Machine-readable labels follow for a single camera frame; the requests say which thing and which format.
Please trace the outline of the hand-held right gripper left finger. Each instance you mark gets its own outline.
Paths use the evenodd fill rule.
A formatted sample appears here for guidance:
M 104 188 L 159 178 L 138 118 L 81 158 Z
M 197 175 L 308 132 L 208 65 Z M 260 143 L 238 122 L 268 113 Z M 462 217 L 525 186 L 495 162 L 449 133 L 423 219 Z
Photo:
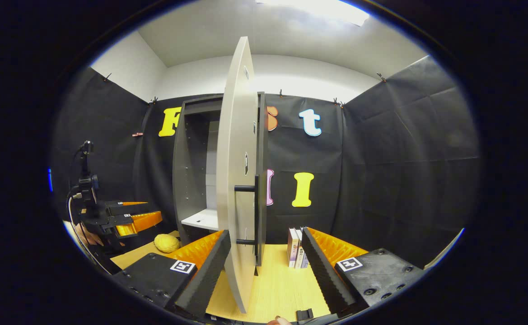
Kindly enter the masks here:
M 112 278 L 157 308 L 203 317 L 230 248 L 229 231 L 218 231 L 168 256 L 148 253 Z

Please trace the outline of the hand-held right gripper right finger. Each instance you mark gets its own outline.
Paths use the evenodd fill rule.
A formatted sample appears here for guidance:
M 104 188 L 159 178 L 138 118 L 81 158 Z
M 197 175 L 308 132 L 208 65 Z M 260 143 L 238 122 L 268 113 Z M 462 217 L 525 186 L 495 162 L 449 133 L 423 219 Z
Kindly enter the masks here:
M 331 313 L 344 316 L 382 305 L 414 286 L 425 270 L 388 249 L 365 251 L 303 227 L 303 247 Z

